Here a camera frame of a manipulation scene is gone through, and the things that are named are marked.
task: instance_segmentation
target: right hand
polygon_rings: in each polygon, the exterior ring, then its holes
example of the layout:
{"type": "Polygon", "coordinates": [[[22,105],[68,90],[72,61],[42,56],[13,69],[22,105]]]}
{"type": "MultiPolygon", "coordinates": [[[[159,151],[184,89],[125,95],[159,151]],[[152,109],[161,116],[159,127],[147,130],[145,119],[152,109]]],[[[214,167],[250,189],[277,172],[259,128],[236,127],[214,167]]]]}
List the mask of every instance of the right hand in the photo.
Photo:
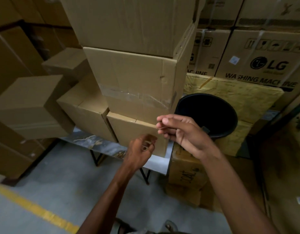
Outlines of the right hand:
{"type": "Polygon", "coordinates": [[[191,117],[169,114],[157,117],[157,121],[159,134],[177,142],[197,159],[221,154],[212,139],[191,117]]]}

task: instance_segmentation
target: concrete floor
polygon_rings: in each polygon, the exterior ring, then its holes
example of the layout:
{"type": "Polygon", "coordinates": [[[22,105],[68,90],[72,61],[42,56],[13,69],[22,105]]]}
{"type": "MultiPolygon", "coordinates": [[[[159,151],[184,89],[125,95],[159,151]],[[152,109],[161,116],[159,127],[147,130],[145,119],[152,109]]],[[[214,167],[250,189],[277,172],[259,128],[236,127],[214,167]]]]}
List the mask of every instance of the concrete floor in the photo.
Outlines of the concrete floor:
{"type": "MultiPolygon", "coordinates": [[[[80,226],[112,180],[121,161],[107,157],[95,167],[89,150],[60,142],[13,192],[80,226]]],[[[158,232],[165,220],[181,232],[231,233],[221,213],[191,208],[168,197],[165,177],[152,172],[147,186],[137,172],[129,182],[117,217],[136,229],[158,232]]],[[[0,233],[67,233],[0,195],[0,233]]]]}

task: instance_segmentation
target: black bucket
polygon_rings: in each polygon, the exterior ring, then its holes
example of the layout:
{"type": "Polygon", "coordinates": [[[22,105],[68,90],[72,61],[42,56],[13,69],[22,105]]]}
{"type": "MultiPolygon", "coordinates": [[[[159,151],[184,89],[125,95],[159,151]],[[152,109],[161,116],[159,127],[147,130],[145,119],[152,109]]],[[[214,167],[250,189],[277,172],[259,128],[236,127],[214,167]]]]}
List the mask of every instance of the black bucket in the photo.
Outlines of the black bucket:
{"type": "Polygon", "coordinates": [[[176,114],[191,117],[213,138],[231,134],[238,124],[234,108],[225,100],[211,94],[189,94],[181,98],[176,114]]]}

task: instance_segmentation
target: yellow foam sheet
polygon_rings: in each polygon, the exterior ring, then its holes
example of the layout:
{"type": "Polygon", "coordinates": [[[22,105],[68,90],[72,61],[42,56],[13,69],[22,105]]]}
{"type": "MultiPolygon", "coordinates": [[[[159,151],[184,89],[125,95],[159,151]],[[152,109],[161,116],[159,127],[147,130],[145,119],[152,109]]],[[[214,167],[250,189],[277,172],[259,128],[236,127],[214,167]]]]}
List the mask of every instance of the yellow foam sheet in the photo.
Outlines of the yellow foam sheet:
{"type": "Polygon", "coordinates": [[[236,156],[252,126],[252,123],[239,120],[236,129],[227,137],[217,139],[215,144],[225,155],[236,156]]]}
{"type": "Polygon", "coordinates": [[[238,119],[254,124],[283,94],[280,88],[187,73],[184,93],[218,96],[233,106],[238,119]]]}

